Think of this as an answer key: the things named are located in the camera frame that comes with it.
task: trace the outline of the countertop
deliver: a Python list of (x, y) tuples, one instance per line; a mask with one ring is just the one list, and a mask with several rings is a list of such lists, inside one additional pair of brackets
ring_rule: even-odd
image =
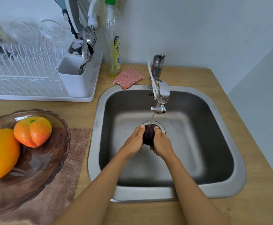
[[(122, 70), (134, 68), (145, 79), (138, 84), (148, 85), (149, 73), (145, 65), (122, 65)], [(164, 67), (161, 79), (169, 86), (196, 88), (209, 96), (217, 106), (232, 135), (247, 169), (244, 188), (234, 197), (212, 199), (212, 202), (229, 219), (231, 224), (273, 225), (273, 170), (258, 148), (250, 132), (229, 101), (224, 90), (210, 69)], [(112, 87), (113, 79), (101, 67), (95, 98), (92, 102), (44, 102), (0, 100), (0, 116), (20, 109), (40, 108), (52, 110), (67, 121), (69, 127), (92, 128), (96, 106), (100, 95)], [(86, 170), (89, 144), (77, 185), (78, 196), (90, 183)], [(186, 224), (178, 201), (148, 203), (113, 203), (106, 213), (104, 224)]]

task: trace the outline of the sink rim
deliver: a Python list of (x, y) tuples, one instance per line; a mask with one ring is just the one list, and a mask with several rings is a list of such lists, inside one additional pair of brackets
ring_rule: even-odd
[[(202, 98), (207, 103), (219, 125), (219, 128), (233, 157), (234, 170), (230, 178), (222, 182), (199, 185), (201, 190), (209, 198), (231, 197), (239, 193), (246, 181), (245, 163), (214, 102), (206, 94), (194, 88), (169, 86), (169, 89), (170, 91), (180, 91), (194, 94)], [(152, 90), (152, 86), (132, 85), (127, 90)], [(87, 163), (87, 171), (90, 181), (93, 181), (101, 172), (99, 166), (99, 151), (105, 104), (110, 96), (119, 91), (123, 91), (121, 86), (113, 86), (104, 91), (98, 100)], [(174, 199), (177, 199), (177, 194), (174, 187), (129, 187), (117, 185), (111, 201), (137, 202)]]

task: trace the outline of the person's right hand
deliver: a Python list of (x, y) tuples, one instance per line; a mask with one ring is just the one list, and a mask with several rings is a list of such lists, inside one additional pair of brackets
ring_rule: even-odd
[(154, 128), (155, 135), (153, 139), (154, 147), (151, 150), (160, 156), (163, 160), (169, 159), (175, 155), (170, 139), (157, 126)]

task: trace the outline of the yellow label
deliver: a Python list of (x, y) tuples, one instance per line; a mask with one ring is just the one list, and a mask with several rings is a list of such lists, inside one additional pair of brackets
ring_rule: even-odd
[(120, 40), (118, 36), (115, 37), (115, 67), (116, 69), (121, 68)]

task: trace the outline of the sink drain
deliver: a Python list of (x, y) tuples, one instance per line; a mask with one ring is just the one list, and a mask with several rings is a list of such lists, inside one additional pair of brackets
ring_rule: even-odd
[[(150, 121), (146, 121), (143, 125), (149, 125), (149, 124), (150, 124)], [(161, 125), (159, 122), (157, 122), (157, 121), (152, 121), (151, 124), (152, 124), (152, 125), (158, 126), (158, 128), (160, 128), (161, 131), (165, 134), (165, 129), (164, 129), (163, 125)]]

